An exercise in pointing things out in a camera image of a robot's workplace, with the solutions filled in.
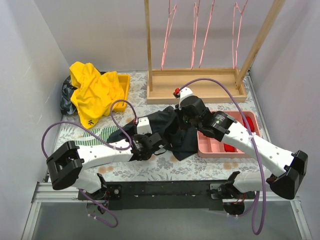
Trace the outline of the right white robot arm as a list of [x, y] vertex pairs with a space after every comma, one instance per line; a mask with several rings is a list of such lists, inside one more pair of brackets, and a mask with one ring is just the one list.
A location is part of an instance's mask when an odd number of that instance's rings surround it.
[[211, 112], [195, 95], [183, 97], [176, 105], [182, 127], [194, 127], [204, 136], [233, 146], [248, 156], [260, 160], [266, 167], [264, 180], [252, 173], [236, 171], [216, 193], [237, 199], [247, 192], [270, 188], [278, 196], [292, 200], [306, 175], [308, 155], [302, 150], [293, 153], [249, 132], [241, 122], [223, 112]]

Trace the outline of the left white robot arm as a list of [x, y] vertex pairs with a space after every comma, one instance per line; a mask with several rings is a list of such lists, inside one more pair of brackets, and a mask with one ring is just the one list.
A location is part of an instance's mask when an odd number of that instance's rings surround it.
[[95, 200], [106, 196], [106, 182], [101, 174], [89, 169], [118, 162], [145, 161], [167, 145], [159, 133], [136, 134], [132, 146], [122, 139], [106, 145], [78, 146], [67, 141], [46, 160], [52, 188], [56, 191], [75, 187], [85, 190]]

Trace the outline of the dark navy shorts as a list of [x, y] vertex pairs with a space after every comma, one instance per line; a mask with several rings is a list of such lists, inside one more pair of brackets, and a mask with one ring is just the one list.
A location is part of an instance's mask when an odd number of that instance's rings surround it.
[[[165, 150], [171, 151], [176, 159], [182, 161], [198, 152], [197, 130], [194, 127], [181, 129], [179, 118], [172, 106], [147, 115], [152, 134], [159, 133], [166, 141]], [[135, 134], [134, 120], [122, 127], [127, 135]]]

